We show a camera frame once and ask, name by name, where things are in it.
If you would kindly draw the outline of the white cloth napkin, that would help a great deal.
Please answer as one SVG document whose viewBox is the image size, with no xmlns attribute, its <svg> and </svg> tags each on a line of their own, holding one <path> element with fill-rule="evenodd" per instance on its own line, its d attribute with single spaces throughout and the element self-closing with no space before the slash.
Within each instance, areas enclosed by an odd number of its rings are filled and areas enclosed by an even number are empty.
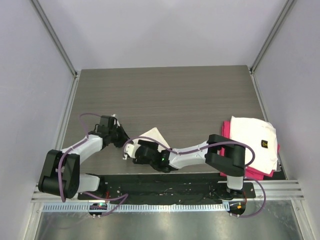
<svg viewBox="0 0 320 240">
<path fill-rule="evenodd" d="M 153 127 L 152 129 L 148 130 L 147 132 L 141 134 L 138 137 L 136 137 L 135 139 L 131 139 L 131 142 L 129 142 L 126 147 L 125 150 L 129 150 L 130 148 L 138 148 L 140 145 L 138 144 L 139 140 L 143 140 L 143 141 L 147 141 L 147 142 L 152 142 L 152 140 L 150 139 L 146 139 L 146 138 L 142 138 L 142 137 L 148 137 L 151 138 L 153 140 L 158 141 L 159 143 L 161 143 L 162 145 L 164 145 L 167 148 L 170 148 L 169 144 L 167 143 L 167 141 L 164 139 L 164 137 L 162 136 L 162 134 L 160 133 L 160 131 L 158 130 L 157 127 Z"/>
</svg>

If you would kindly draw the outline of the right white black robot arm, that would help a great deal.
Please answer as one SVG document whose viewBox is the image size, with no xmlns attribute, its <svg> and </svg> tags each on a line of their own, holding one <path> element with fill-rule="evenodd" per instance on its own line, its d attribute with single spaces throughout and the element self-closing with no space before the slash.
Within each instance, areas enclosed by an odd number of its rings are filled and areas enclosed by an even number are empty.
<svg viewBox="0 0 320 240">
<path fill-rule="evenodd" d="M 217 134 L 208 140 L 186 148 L 170 148 L 148 136 L 140 136 L 124 147 L 124 154 L 134 164 L 150 165 L 158 172 L 170 173 L 188 166 L 206 164 L 226 175 L 226 196 L 218 190 L 221 199 L 233 199 L 244 193 L 246 168 L 255 160 L 254 150 Z"/>
</svg>

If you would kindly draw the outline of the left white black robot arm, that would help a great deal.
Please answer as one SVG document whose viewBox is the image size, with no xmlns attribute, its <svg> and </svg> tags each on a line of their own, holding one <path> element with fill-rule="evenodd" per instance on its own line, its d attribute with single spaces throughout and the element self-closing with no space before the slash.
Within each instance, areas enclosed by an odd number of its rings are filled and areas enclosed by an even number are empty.
<svg viewBox="0 0 320 240">
<path fill-rule="evenodd" d="M 101 115 L 92 131 L 74 145 L 62 150 L 52 149 L 46 154 L 38 181 L 41 193 L 58 196 L 63 202 L 76 194 L 89 192 L 100 200 L 107 192 L 101 178 L 94 174 L 80 174 L 81 164 L 90 156 L 100 152 L 110 144 L 122 148 L 129 140 L 117 116 Z"/>
</svg>

